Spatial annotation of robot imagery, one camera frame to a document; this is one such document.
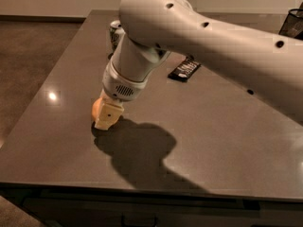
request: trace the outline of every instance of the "floor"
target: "floor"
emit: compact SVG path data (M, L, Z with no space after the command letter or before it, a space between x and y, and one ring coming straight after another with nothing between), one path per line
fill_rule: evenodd
M0 21L0 148L81 23ZM0 197L0 227L45 227Z

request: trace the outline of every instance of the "gray table top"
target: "gray table top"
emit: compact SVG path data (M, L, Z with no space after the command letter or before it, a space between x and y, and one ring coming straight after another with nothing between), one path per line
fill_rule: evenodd
M0 183L303 199L303 128L204 67L188 83L168 79L178 54L94 136L114 19L86 19L0 148Z

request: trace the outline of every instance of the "silver can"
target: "silver can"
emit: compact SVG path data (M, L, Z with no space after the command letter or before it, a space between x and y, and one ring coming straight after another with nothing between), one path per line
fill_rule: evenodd
M123 34L125 34L125 31L122 28L120 21L114 20L110 25L110 38L111 38L113 53L115 52L117 45L121 41Z

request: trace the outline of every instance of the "screw hole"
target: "screw hole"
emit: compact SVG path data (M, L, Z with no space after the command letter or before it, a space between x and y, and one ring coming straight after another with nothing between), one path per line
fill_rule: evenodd
M167 4L167 8L171 9L173 7L173 4Z
M253 90L251 90L251 89L248 89L247 93L250 94L250 95L253 95L255 92Z
M282 41L278 41L278 42L276 43L276 47L278 47L278 48L283 47L283 45L284 45L284 42L282 42Z
M209 26L209 22L202 23L202 27L207 27L207 26Z

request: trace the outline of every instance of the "white robotic arm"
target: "white robotic arm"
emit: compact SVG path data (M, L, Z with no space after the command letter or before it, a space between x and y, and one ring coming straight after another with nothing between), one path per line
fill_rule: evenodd
M107 65L96 127L107 130L168 56L187 55L303 122L303 43L196 13L185 0L122 0L126 35Z

